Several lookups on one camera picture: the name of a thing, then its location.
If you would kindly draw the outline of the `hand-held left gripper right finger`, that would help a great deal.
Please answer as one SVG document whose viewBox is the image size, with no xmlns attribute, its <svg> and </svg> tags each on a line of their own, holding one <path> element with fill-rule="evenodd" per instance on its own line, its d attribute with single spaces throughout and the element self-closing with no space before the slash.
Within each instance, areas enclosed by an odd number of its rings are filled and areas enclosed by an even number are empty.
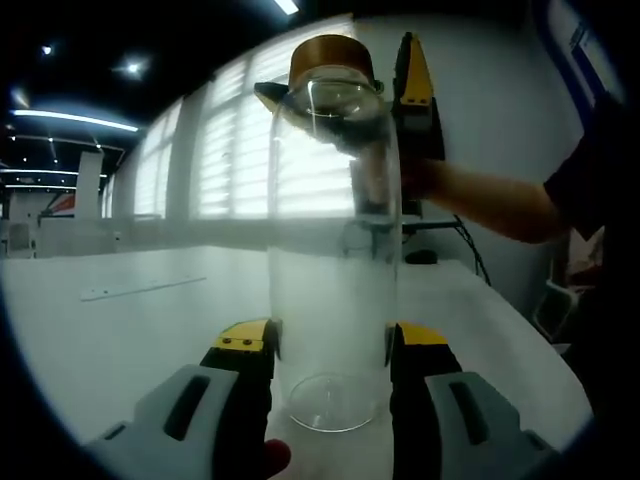
<svg viewBox="0 0 640 480">
<path fill-rule="evenodd" d="M 556 451 L 521 426 L 515 406 L 462 369 L 437 331 L 386 331 L 395 479 L 538 479 Z"/>
</svg>

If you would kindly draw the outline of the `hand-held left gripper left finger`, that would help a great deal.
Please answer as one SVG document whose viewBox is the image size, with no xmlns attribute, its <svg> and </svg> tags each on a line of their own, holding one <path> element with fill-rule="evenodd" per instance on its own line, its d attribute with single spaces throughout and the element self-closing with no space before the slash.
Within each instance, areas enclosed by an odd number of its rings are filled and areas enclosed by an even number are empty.
<svg viewBox="0 0 640 480">
<path fill-rule="evenodd" d="M 277 321 L 236 323 L 86 448 L 117 479 L 260 479 L 277 357 Z"/>
</svg>

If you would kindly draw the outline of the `person's left hand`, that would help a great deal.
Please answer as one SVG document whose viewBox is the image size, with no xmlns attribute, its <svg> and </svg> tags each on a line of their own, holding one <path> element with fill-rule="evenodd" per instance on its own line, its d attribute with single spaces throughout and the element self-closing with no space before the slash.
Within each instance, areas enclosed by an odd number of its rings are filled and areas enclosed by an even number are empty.
<svg viewBox="0 0 640 480">
<path fill-rule="evenodd" d="M 270 479 L 287 468 L 291 461 L 291 450 L 282 440 L 270 439 L 264 443 L 263 478 Z"/>
</svg>

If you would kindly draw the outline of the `person's right hand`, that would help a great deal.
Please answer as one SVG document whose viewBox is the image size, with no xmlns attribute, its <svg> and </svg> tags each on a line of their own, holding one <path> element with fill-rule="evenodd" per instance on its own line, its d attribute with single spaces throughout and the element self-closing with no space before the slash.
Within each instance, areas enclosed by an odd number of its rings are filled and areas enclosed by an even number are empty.
<svg viewBox="0 0 640 480">
<path fill-rule="evenodd" d="M 402 159 L 401 189 L 408 200 L 438 199 L 447 190 L 450 166 L 441 160 Z"/>
</svg>

